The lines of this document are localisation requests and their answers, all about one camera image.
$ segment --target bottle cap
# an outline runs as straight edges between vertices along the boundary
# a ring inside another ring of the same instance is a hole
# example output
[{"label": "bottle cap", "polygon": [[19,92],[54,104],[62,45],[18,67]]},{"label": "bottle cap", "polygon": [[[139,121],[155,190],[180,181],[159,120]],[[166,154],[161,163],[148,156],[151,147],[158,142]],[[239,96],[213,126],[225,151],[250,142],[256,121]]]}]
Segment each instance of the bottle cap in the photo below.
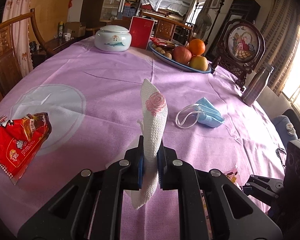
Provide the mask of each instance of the bottle cap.
[{"label": "bottle cap", "polygon": [[269,63],[264,62],[264,63],[263,63],[263,66],[265,67],[265,69],[266,69],[267,71],[270,72],[270,74],[272,73],[272,71],[273,71],[274,68],[273,68]]}]

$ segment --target white sheet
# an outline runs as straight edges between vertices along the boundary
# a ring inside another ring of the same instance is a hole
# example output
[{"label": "white sheet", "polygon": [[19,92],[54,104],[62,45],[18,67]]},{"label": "white sheet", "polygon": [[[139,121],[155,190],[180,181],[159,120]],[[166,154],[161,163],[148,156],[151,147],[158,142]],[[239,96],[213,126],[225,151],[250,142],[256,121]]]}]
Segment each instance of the white sheet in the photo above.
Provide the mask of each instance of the white sheet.
[{"label": "white sheet", "polygon": [[181,16],[185,15],[190,7],[190,5],[178,0],[141,0],[141,4],[150,4],[156,12],[158,9],[169,9]]}]

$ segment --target metal thermos bottle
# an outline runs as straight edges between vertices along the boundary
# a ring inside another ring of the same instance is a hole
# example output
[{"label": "metal thermos bottle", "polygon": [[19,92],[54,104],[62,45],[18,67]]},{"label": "metal thermos bottle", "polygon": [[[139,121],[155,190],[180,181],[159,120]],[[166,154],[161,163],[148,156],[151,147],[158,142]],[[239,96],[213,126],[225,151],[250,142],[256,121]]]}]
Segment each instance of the metal thermos bottle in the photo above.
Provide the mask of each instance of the metal thermos bottle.
[{"label": "metal thermos bottle", "polygon": [[264,63],[259,72],[253,77],[241,96],[242,101],[245,102],[247,106],[252,106],[254,101],[260,96],[261,92],[268,84],[272,71],[273,67],[268,63]]}]

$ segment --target white paper towel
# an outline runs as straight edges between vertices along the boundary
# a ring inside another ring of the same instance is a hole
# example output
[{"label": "white paper towel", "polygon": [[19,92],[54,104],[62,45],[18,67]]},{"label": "white paper towel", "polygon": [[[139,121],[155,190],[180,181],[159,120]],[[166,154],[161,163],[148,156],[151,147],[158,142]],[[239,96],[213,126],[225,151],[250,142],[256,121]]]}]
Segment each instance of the white paper towel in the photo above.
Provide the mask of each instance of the white paper towel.
[{"label": "white paper towel", "polygon": [[[143,181],[142,188],[138,191],[126,190],[131,197],[133,208],[142,207],[154,194],[158,184],[157,151],[159,150],[164,127],[167,122],[168,107],[164,96],[148,80],[145,79],[141,86],[141,102],[143,121],[139,121],[143,134]],[[124,158],[127,150],[138,147],[137,136],[123,153],[120,153],[111,163]]]}]

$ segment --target blue rimmed plate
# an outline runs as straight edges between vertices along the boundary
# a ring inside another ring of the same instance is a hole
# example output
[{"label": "blue rimmed plate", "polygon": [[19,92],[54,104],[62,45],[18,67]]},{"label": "blue rimmed plate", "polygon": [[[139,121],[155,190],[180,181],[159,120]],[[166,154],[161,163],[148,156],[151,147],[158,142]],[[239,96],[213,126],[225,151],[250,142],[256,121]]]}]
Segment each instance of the blue rimmed plate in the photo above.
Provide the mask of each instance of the blue rimmed plate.
[{"label": "blue rimmed plate", "polygon": [[161,59],[163,62],[173,66],[173,67],[176,67],[178,69],[181,69],[181,70],[184,70],[184,71],[187,71],[187,72],[198,72],[198,73],[203,73],[203,74],[208,74],[208,73],[211,73],[211,67],[210,67],[210,64],[208,65],[208,69],[206,71],[201,71],[201,70],[196,70],[194,68],[191,68],[187,65],[183,65],[183,64],[180,64],[176,61],[174,61],[173,59],[168,59],[167,57],[165,57],[164,55],[160,54],[159,52],[157,52],[154,48],[152,48],[152,44],[153,42],[150,41],[148,43],[148,47],[151,49],[152,53],[159,59]]}]

